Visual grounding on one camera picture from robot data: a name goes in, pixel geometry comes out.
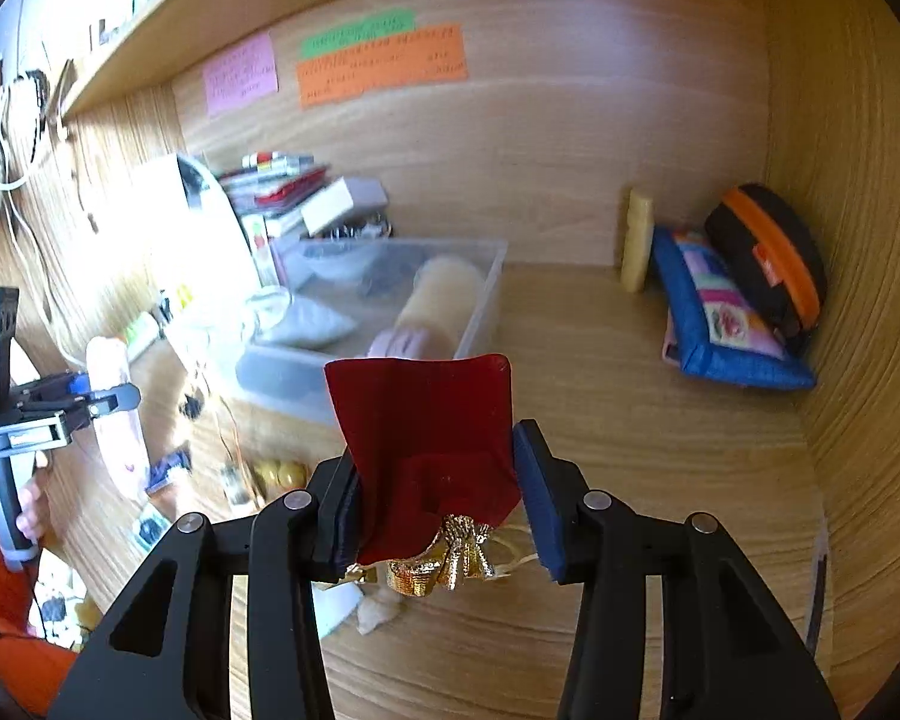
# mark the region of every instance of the sticky note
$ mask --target sticky note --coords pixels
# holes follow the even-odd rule
[[[307,38],[300,46],[300,57],[313,59],[367,40],[376,40],[398,32],[409,32],[414,27],[412,10],[406,8],[386,10],[370,18],[345,23],[343,26]]]
[[[242,108],[257,98],[277,91],[274,43],[261,32],[203,66],[207,113]]]
[[[389,35],[296,66],[304,108],[357,97],[370,89],[466,78],[458,23]]]

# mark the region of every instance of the red pouch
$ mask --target red pouch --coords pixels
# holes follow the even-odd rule
[[[361,479],[361,565],[419,555],[444,514],[495,528],[514,510],[506,357],[337,360],[324,371]]]

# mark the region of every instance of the orange sticky note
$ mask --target orange sticky note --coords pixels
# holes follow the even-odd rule
[[[388,35],[296,66],[304,108],[358,97],[370,89],[466,78],[458,23]]]

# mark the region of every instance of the gold ribbon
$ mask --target gold ribbon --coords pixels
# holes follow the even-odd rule
[[[491,530],[465,514],[447,514],[422,553],[388,561],[386,583],[398,593],[419,598],[437,584],[453,590],[461,579],[493,579],[496,572],[484,552]]]

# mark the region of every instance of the pink sticky note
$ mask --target pink sticky note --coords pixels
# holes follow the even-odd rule
[[[274,44],[261,32],[215,56],[203,66],[207,113],[242,108],[277,91]]]

